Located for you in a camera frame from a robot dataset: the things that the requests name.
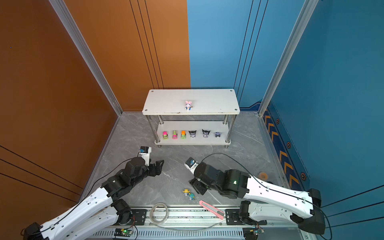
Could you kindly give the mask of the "teal small figurine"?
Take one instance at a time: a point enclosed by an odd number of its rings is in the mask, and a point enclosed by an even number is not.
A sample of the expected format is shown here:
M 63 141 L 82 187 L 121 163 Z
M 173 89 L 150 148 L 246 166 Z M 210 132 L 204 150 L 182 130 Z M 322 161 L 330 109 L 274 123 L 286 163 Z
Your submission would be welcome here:
M 192 194 L 192 193 L 189 193 L 189 194 L 188 194 L 188 197 L 189 197 L 190 201 L 192 201 L 192 200 L 195 199 L 195 195 Z

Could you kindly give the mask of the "yellow small figurine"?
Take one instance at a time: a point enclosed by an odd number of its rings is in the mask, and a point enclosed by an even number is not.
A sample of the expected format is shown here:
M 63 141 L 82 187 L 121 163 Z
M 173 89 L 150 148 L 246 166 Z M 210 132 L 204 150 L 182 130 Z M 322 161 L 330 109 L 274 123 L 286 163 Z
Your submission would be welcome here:
M 185 196 L 189 196 L 191 194 L 191 192 L 188 189 L 185 189 L 185 190 L 183 190 L 183 194 Z

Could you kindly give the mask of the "pink toy car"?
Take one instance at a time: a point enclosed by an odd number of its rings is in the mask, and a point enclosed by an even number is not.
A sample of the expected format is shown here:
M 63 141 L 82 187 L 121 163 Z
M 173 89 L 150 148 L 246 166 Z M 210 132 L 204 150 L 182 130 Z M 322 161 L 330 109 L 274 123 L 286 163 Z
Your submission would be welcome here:
M 173 140 L 176 140 L 178 138 L 178 131 L 173 130 L 172 138 L 173 138 Z

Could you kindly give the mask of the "black purple figurine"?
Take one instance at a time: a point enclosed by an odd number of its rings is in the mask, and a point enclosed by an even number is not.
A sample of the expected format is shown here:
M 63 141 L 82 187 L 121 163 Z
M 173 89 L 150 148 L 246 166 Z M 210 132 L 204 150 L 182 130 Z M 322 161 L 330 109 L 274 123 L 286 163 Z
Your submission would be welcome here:
M 190 137 L 191 138 L 196 138 L 196 135 L 197 135 L 197 131 L 195 130 L 195 131 L 189 131 L 189 134 L 190 134 Z
M 211 131 L 209 131 L 209 130 L 202 130 L 203 137 L 204 137 L 204 138 L 208 138 L 209 135 L 210 135 L 210 132 L 211 132 Z

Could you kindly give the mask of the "orange green toy car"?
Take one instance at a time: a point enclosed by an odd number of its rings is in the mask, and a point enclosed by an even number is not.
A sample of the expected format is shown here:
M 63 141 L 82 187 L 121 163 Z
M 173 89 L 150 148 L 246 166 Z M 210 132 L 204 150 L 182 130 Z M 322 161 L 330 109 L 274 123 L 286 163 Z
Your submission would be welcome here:
M 187 138 L 186 131 L 181 131 L 181 139 L 186 139 L 186 138 Z

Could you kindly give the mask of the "pink small figurine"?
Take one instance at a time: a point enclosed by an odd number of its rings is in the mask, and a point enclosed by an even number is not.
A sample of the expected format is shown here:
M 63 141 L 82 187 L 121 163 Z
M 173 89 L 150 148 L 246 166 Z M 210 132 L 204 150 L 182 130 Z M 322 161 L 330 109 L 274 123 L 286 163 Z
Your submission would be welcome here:
M 187 111 L 190 111 L 192 109 L 192 101 L 186 101 L 186 106 L 185 106 L 185 109 Z

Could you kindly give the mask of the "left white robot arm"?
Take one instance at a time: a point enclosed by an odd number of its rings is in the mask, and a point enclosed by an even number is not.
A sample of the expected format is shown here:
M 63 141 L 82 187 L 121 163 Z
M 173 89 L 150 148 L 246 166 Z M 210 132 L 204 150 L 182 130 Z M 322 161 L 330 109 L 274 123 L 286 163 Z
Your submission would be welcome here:
M 164 161 L 147 164 L 142 157 L 129 159 L 126 166 L 109 177 L 93 193 L 68 211 L 43 224 L 32 223 L 21 233 L 25 240 L 84 240 L 119 219 L 131 218 L 122 200 L 146 177 L 162 173 Z

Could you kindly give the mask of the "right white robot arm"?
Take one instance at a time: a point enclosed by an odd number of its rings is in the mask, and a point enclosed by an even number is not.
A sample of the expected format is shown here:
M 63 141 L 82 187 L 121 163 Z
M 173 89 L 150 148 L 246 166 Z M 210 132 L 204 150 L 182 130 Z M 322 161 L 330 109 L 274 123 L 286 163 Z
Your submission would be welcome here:
M 246 225 L 255 225 L 262 217 L 250 212 L 255 201 L 279 207 L 279 218 L 298 225 L 299 229 L 311 234 L 323 235 L 326 229 L 325 216 L 321 211 L 321 193 L 319 190 L 297 191 L 262 181 L 240 170 L 222 172 L 206 163 L 198 163 L 193 158 L 185 162 L 186 168 L 193 174 L 189 181 L 194 190 L 204 195 L 208 190 L 217 191 L 229 199 L 241 199 L 239 218 Z

